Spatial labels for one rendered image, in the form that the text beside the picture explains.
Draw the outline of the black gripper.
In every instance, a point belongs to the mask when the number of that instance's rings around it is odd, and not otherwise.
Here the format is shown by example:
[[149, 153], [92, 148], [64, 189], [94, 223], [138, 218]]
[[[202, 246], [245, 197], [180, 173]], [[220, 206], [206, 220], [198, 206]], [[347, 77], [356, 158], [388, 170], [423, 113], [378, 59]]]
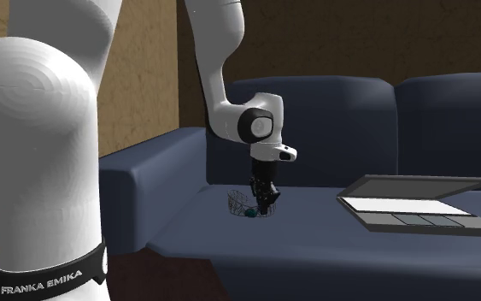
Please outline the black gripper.
[[252, 159], [249, 184], [253, 195], [256, 197], [258, 210], [262, 215], [268, 213], [269, 207], [273, 205], [280, 196], [280, 191], [273, 184], [276, 174], [276, 161], [267, 162]]

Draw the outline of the dark blue sofa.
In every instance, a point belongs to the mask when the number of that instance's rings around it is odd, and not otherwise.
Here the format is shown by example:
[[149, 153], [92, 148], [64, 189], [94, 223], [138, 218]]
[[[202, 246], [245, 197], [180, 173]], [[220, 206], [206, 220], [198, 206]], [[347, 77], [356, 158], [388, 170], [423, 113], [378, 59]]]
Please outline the dark blue sofa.
[[[101, 159], [112, 301], [481, 301], [481, 237], [376, 233], [337, 201], [366, 174], [481, 177], [481, 73], [227, 87], [234, 103], [257, 92], [284, 99], [298, 151], [269, 217], [229, 211], [231, 190], [249, 193], [249, 149], [200, 127]], [[447, 203], [481, 218], [481, 190]]]

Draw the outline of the grey open laptop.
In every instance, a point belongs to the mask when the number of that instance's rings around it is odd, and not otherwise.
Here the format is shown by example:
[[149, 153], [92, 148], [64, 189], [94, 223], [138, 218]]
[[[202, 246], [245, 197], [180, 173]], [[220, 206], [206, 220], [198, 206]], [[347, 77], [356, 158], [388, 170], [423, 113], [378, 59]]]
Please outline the grey open laptop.
[[481, 188], [481, 177], [366, 174], [336, 200], [367, 230], [481, 237], [481, 217], [443, 198]]

